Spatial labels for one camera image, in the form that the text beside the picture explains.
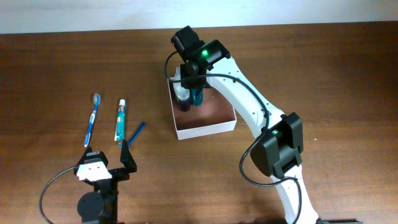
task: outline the blue pen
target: blue pen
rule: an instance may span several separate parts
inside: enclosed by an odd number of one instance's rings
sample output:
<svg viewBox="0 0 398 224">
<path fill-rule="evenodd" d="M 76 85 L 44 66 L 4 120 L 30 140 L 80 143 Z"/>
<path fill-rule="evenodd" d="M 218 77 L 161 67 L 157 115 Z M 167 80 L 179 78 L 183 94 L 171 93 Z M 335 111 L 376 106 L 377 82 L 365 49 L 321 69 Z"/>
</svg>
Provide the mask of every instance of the blue pen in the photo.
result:
<svg viewBox="0 0 398 224">
<path fill-rule="evenodd" d="M 86 134 L 86 138 L 85 138 L 85 147 L 87 147 L 88 143 L 90 142 L 90 136 L 91 136 L 91 131 L 93 130 L 95 114 L 97 112 L 98 105 L 101 103 L 101 97 L 99 94 L 97 94 L 97 93 L 94 94 L 93 102 L 95 104 L 95 107 L 94 107 L 93 113 L 90 116 L 90 121 L 88 122 L 88 130 L 87 130 L 87 134 Z"/>
<path fill-rule="evenodd" d="M 127 145 L 130 146 L 130 144 L 137 138 L 137 136 L 139 135 L 139 133 L 144 129 L 145 127 L 145 122 L 142 122 L 138 129 L 136 130 L 136 132 L 131 136 L 131 138 L 129 139 L 129 141 L 127 142 Z"/>
</svg>

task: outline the white wall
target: white wall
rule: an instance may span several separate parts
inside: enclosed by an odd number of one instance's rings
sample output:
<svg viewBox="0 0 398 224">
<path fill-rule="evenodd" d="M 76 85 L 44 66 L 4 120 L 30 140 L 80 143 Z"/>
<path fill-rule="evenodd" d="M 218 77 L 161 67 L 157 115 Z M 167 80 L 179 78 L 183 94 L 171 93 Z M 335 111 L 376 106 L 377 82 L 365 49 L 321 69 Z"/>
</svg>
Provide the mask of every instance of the white wall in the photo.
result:
<svg viewBox="0 0 398 224">
<path fill-rule="evenodd" d="M 391 20 L 397 0 L 0 0 L 0 33 Z"/>
</svg>

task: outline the toothbrush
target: toothbrush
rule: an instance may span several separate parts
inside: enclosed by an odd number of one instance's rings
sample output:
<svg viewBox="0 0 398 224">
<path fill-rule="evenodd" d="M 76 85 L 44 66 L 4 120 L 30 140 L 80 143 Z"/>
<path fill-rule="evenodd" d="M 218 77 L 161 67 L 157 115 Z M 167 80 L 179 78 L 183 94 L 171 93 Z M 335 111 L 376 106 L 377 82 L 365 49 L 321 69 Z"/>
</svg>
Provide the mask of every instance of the toothbrush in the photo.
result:
<svg viewBox="0 0 398 224">
<path fill-rule="evenodd" d="M 90 116 L 90 121 L 88 123 L 88 130 L 87 130 L 87 134 L 86 134 L 86 138 L 85 138 L 85 147 L 87 147 L 88 143 L 90 142 L 90 136 L 91 136 L 91 131 L 93 129 L 95 114 L 97 112 L 98 105 L 101 103 L 101 97 L 99 94 L 97 94 L 97 93 L 94 94 L 93 103 L 95 104 L 95 107 L 94 107 L 93 113 Z"/>
</svg>

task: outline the wooden table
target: wooden table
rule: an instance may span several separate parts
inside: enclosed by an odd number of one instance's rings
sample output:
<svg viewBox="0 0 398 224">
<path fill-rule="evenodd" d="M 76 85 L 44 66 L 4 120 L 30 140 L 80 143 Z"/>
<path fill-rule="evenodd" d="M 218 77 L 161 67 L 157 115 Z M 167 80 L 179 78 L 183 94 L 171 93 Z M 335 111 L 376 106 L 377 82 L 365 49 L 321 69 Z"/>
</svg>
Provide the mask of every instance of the wooden table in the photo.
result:
<svg viewBox="0 0 398 224">
<path fill-rule="evenodd" d="M 220 40 L 269 101 L 303 119 L 303 176 L 319 216 L 398 223 L 398 22 L 195 30 Z M 240 117 L 233 132 L 177 140 L 163 73 L 175 31 L 0 35 L 1 223 L 44 223 L 40 191 L 83 154 L 93 93 L 102 99 L 91 146 L 109 168 L 121 167 L 119 99 L 127 99 L 127 135 L 147 122 L 131 149 L 138 172 L 119 184 L 119 221 L 284 218 L 275 189 L 240 176 L 253 142 Z M 250 159 L 244 166 L 270 182 Z M 91 190 L 67 174 L 48 189 L 45 213 L 79 223 L 77 201 Z"/>
</svg>

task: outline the open box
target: open box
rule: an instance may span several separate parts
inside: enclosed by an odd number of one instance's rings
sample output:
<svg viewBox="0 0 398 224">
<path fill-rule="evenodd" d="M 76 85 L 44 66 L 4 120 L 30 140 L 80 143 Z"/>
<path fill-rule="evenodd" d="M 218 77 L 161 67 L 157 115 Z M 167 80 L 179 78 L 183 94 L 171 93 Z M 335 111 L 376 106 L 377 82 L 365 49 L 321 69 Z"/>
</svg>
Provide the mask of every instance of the open box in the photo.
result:
<svg viewBox="0 0 398 224">
<path fill-rule="evenodd" d="M 178 140 L 233 131 L 235 128 L 235 109 L 216 89 L 204 89 L 201 106 L 191 105 L 189 111 L 183 112 L 176 102 L 172 84 L 168 83 L 168 86 Z"/>
</svg>

